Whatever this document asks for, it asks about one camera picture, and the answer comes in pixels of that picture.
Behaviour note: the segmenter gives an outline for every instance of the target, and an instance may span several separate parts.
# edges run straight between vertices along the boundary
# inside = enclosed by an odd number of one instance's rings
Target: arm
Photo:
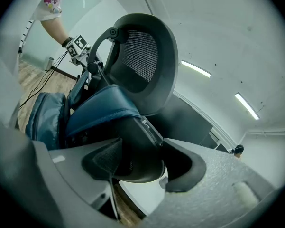
[[[60,17],[43,20],[41,24],[47,33],[60,45],[68,38],[68,34],[62,25]]]

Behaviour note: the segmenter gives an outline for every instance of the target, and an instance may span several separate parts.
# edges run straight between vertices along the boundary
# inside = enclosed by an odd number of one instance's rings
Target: white t-shirt
[[[62,12],[60,1],[41,0],[31,19],[43,21],[60,17]]]

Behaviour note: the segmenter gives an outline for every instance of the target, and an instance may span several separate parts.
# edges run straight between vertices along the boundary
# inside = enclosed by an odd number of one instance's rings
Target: chair seat
[[[25,128],[26,135],[43,142],[48,150],[59,149],[63,144],[60,131],[65,129],[64,106],[63,93],[40,93]]]
[[[64,123],[65,95],[40,93],[25,132],[32,140],[45,143],[48,150],[64,148],[65,139],[81,131],[122,117],[140,114],[117,85],[110,85],[86,100]]]
[[[119,86],[107,86],[87,99],[71,115],[66,137],[123,117],[140,118],[140,114]]]

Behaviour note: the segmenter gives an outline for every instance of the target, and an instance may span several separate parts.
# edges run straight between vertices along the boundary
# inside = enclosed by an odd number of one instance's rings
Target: white ceiling
[[[118,0],[128,12],[149,12],[143,0]],[[175,35],[176,91],[238,142],[247,130],[285,128],[285,23],[269,0],[147,0]],[[240,92],[256,121],[235,98]]]

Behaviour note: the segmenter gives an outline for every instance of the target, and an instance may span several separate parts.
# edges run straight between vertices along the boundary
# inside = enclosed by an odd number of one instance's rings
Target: small black object
[[[206,163],[200,155],[168,139],[163,140],[161,153],[168,173],[167,192],[187,192],[203,179]]]
[[[67,38],[67,39],[64,41],[64,43],[61,44],[61,46],[62,46],[63,48],[65,48],[65,46],[66,46],[72,39],[73,39],[72,37]]]
[[[92,75],[96,74],[98,71],[97,63],[89,63],[87,66],[87,71],[89,71]]]
[[[233,154],[243,153],[243,151],[244,151],[244,147],[242,144],[239,144],[235,147],[235,149],[232,149]]]

